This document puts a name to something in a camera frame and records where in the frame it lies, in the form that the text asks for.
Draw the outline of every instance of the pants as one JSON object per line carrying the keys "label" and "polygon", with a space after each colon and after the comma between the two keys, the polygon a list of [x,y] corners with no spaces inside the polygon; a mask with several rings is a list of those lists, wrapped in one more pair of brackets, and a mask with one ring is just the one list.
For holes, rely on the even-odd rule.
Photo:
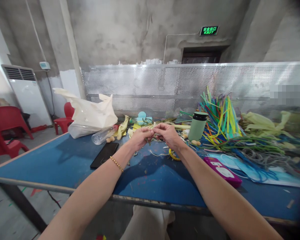
{"label": "pants", "polygon": [[167,225],[175,220],[173,211],[133,206],[133,216],[121,240],[169,240]]}

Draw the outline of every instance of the person's right hand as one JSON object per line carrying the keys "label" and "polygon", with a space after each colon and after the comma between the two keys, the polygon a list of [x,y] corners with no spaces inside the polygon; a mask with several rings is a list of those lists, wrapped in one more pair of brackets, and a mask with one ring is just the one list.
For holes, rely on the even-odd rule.
{"label": "person's right hand", "polygon": [[156,135],[156,139],[162,139],[166,142],[169,148],[173,151],[176,151],[180,144],[184,144],[180,139],[177,131],[174,129],[174,126],[166,123],[159,123],[152,129],[155,133],[160,134],[161,136]]}

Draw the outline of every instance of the white air conditioner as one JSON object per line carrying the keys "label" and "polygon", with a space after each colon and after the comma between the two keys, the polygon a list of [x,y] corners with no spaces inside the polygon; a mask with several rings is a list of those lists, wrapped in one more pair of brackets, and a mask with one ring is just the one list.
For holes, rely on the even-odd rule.
{"label": "white air conditioner", "polygon": [[4,64],[1,66],[17,97],[21,110],[30,114],[30,127],[52,125],[33,69]]}

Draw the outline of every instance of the blue tabletop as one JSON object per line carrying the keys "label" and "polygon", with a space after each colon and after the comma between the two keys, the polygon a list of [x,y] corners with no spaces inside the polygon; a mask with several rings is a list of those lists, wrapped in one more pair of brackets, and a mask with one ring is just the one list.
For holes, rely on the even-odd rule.
{"label": "blue tabletop", "polygon": [[[120,145],[127,140],[127,136],[123,137]],[[113,194],[206,208],[182,162],[150,153],[150,150],[156,155],[168,153],[168,149],[163,149],[164,146],[164,142],[153,141],[151,146],[147,144],[137,156],[132,157],[130,166],[121,175]],[[73,139],[65,134],[0,167],[0,181],[20,180],[75,189],[93,172],[90,164],[102,147],[92,143],[91,135]],[[300,188],[242,180],[239,192],[261,215],[300,220]],[[294,204],[287,208],[291,200],[294,200]]]}

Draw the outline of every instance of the metal partition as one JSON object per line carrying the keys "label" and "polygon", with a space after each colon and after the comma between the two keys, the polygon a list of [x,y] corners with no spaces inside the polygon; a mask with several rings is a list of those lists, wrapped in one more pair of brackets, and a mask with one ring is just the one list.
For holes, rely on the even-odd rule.
{"label": "metal partition", "polygon": [[[231,93],[237,113],[269,116],[272,110],[300,106],[293,101],[295,95],[300,98],[300,62],[107,65],[81,72],[87,100],[113,94],[118,117],[140,111],[154,119],[177,117],[180,110],[191,113],[207,86],[214,96]],[[299,92],[291,85],[299,85]]]}

